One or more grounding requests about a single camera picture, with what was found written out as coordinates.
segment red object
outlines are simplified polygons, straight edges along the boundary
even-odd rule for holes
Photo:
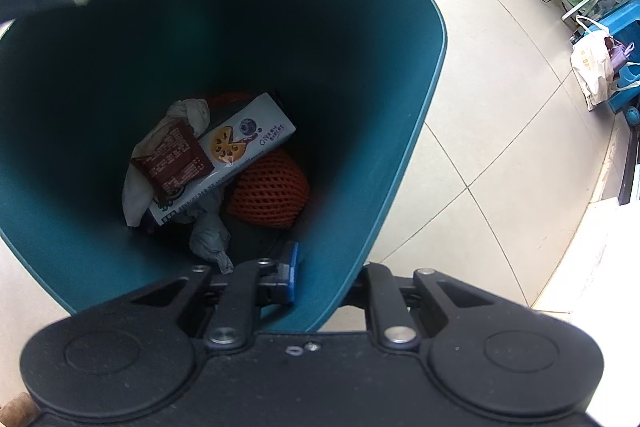
[[[308,198],[306,176],[297,163],[278,148],[239,175],[226,210],[251,225],[290,229]]]
[[[171,127],[153,154],[130,161],[151,183],[160,204],[167,204],[187,183],[213,171],[193,129],[182,120]]]

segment blue plastic stool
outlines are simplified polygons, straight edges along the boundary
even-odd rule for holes
[[[609,28],[609,32],[617,40],[629,44],[635,42],[637,50],[631,53],[631,62],[640,62],[640,0],[632,1],[599,20],[600,24]],[[640,80],[640,66],[624,66],[620,70],[618,87],[626,87]],[[640,94],[640,86],[624,91],[617,91],[609,99],[613,112],[619,112],[635,95]]]

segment cookie illustration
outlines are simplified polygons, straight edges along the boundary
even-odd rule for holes
[[[221,127],[211,137],[211,153],[213,158],[222,163],[233,163],[239,160],[246,151],[246,143],[234,142],[234,128]]]

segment tile floor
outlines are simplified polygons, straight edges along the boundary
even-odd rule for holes
[[[590,201],[614,118],[587,112],[554,6],[435,1],[449,35],[444,68],[370,259],[398,275],[434,267],[532,304]],[[3,403],[20,391],[20,346],[64,312],[0,247]],[[346,309],[329,327],[361,323]]]

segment white tote bag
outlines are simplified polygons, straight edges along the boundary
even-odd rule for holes
[[[596,31],[584,25],[586,20],[599,28]],[[609,58],[606,38],[612,38],[609,28],[587,17],[578,15],[576,22],[585,29],[584,36],[574,44],[571,66],[587,100],[587,109],[609,98],[613,91],[613,66]]]

